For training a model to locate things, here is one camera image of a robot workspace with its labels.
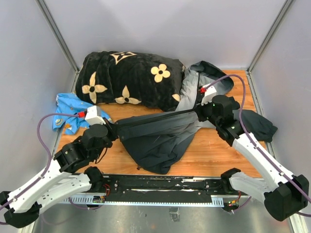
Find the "dark grey zip jacket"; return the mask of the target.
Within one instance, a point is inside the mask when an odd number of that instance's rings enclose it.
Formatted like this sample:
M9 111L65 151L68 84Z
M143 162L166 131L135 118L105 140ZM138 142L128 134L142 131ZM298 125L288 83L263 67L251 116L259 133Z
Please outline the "dark grey zip jacket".
M180 102L175 110L133 116L116 121L117 135L138 167L156 174L167 174L178 162L200 129L215 130L209 121L200 122L193 111L201 103L199 89L210 83L218 95L234 87L233 80L211 63L201 61L184 71Z

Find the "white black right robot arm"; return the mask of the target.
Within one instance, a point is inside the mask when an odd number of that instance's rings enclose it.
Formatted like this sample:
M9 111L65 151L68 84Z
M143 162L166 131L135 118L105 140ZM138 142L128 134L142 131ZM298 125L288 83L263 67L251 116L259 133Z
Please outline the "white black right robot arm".
M209 121L218 136L243 155L263 180L252 178L237 168L222 174L220 188L225 194L241 191L264 204L268 213L283 221L308 206L309 181L280 164L250 133L242 120L234 118L232 100L216 95L194 108L199 121Z

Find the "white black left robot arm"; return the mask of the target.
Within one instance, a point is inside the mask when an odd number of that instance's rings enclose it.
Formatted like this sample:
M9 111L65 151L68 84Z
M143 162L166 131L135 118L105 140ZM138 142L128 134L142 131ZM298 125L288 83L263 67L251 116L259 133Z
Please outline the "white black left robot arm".
M104 120L91 125L83 135L49 159L46 167L15 191L2 191L0 208L6 209L3 225L24 228L59 202L81 192L99 192L104 177L89 166L118 138L115 124Z

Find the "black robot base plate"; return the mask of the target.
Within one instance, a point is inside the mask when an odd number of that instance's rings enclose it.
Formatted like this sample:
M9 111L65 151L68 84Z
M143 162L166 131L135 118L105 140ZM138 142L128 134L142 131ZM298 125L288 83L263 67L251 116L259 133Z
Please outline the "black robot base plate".
M237 198L238 191L228 191L219 177L103 175L103 184L89 191L108 196L105 202L130 204L209 203L213 196Z

